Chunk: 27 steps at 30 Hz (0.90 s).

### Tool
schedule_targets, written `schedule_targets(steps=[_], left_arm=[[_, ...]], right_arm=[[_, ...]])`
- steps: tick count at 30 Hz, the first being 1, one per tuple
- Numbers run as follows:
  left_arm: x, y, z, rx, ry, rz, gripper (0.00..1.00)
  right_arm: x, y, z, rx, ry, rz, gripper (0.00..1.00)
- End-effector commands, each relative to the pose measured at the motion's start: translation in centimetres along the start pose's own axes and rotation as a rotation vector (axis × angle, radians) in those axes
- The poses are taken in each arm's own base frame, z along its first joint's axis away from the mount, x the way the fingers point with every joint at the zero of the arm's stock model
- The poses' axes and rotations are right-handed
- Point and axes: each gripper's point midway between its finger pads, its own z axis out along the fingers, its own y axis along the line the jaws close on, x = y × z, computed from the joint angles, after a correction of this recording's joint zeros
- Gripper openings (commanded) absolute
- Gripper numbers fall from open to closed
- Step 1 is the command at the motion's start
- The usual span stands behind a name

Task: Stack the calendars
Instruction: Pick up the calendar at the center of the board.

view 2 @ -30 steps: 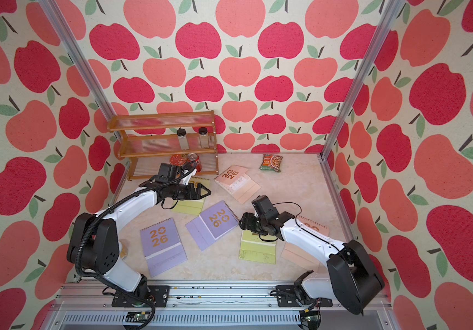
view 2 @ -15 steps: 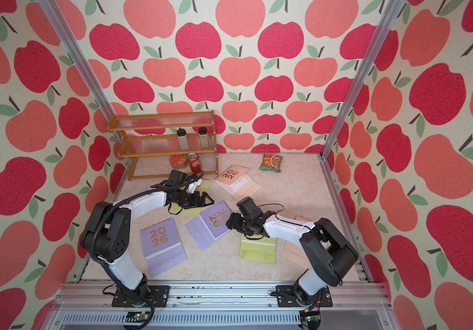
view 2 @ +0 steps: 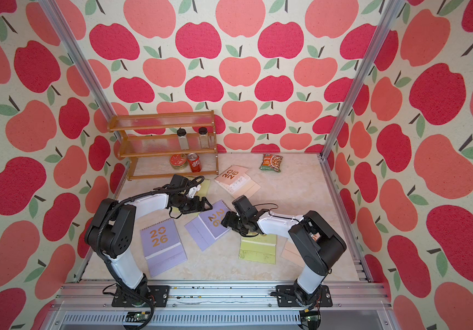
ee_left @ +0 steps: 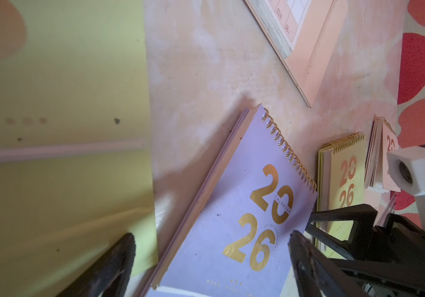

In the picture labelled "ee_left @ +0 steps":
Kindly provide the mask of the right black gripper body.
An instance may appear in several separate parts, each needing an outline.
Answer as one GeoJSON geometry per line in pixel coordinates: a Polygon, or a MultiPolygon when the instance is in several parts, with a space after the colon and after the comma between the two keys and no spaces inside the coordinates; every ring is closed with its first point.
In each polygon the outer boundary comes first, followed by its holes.
{"type": "Polygon", "coordinates": [[[388,214],[368,250],[368,261],[402,264],[400,276],[410,276],[425,285],[425,231],[397,214],[388,214]]]}

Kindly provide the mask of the purple 2026 calendar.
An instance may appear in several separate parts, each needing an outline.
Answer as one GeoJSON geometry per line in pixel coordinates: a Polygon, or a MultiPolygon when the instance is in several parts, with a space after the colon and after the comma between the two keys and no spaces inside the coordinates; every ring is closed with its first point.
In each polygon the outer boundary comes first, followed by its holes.
{"type": "Polygon", "coordinates": [[[262,105],[246,109],[157,265],[145,297],[277,297],[316,183],[262,105]]]}

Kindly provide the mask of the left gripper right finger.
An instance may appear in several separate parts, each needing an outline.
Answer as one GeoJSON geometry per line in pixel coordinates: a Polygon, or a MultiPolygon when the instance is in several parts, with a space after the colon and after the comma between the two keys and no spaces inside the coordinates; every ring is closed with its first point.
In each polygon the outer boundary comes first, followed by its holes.
{"type": "Polygon", "coordinates": [[[301,297],[365,297],[367,294],[299,231],[290,235],[289,253],[301,297]]]}

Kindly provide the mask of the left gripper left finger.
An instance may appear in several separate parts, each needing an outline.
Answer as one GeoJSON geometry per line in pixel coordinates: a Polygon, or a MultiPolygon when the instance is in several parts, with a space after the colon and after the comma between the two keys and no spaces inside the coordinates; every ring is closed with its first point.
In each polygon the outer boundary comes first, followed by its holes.
{"type": "Polygon", "coordinates": [[[58,295],[60,297],[124,296],[135,256],[134,235],[127,233],[58,295]]]}

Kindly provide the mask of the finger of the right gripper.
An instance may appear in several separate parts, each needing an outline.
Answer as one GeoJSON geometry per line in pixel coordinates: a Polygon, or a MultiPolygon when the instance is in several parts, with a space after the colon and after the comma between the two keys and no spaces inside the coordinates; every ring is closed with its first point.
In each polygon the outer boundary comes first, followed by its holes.
{"type": "Polygon", "coordinates": [[[308,233],[347,260],[365,260],[373,238],[374,221],[377,214],[378,211],[368,204],[313,212],[308,222],[308,233]],[[337,221],[353,223],[347,241],[338,240],[313,225],[314,222],[337,221]]]}
{"type": "Polygon", "coordinates": [[[346,222],[345,225],[350,227],[347,240],[322,231],[313,222],[307,225],[306,232],[352,264],[356,265],[358,261],[369,264],[372,271],[360,266],[361,274],[368,283],[386,285],[387,280],[377,274],[384,263],[380,258],[383,253],[379,250],[385,249],[385,228],[374,226],[372,222],[346,222]]]}

